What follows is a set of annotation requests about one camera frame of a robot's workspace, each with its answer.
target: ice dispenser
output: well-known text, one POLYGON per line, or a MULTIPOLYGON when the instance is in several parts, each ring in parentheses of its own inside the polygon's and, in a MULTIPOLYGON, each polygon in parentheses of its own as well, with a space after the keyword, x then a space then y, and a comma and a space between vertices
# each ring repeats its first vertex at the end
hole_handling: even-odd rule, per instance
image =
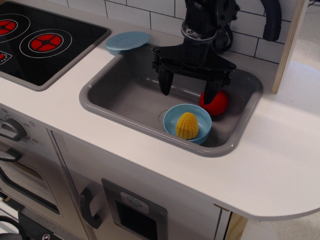
POLYGON ((166 209, 106 179, 102 185, 117 226, 145 240, 168 239, 166 209))

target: floor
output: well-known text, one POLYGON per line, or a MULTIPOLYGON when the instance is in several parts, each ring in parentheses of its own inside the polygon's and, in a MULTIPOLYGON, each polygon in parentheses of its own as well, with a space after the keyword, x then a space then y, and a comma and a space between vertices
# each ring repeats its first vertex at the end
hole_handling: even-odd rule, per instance
MULTIPOLYGON (((308 7, 291 60, 320 71, 320 2, 308 7)), ((278 240, 320 239, 320 212, 271 225, 278 240)))

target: control knob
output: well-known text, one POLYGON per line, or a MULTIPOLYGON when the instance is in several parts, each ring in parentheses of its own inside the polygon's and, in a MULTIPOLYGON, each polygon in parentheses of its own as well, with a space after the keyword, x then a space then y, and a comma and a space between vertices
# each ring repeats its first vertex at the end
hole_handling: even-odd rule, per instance
POLYGON ((27 133, 20 123, 8 118, 1 124, 0 136, 18 142, 27 136, 27 133))

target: burner ring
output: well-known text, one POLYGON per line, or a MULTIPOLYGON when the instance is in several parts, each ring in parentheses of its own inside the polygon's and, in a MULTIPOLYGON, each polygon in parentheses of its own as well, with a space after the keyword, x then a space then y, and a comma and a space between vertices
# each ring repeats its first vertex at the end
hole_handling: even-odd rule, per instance
POLYGON ((61 29, 44 29, 31 33, 20 43, 20 51, 30 58, 49 58, 64 52, 72 43, 70 33, 61 29))
POLYGON ((0 15, 0 43, 15 39, 30 27, 30 20, 24 15, 8 13, 0 15))
POLYGON ((44 33, 33 38, 29 49, 36 53, 47 53, 58 49, 64 43, 64 38, 56 33, 44 33))

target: white countertop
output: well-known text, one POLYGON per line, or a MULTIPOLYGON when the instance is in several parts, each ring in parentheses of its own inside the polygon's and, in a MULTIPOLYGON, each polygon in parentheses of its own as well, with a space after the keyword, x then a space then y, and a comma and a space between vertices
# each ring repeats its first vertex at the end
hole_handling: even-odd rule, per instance
MULTIPOLYGON (((155 45, 183 41, 50 2, 16 2, 108 27, 112 36, 134 30, 149 33, 150 43, 155 45)), ((208 158, 82 108, 82 87, 113 57, 103 41, 41 92, 0 78, 0 103, 197 190, 213 203, 249 219, 285 220, 320 210, 320 71, 291 62, 274 95, 271 89, 276 64, 232 52, 225 54, 239 69, 261 80, 264 94, 236 149, 223 157, 208 158)))

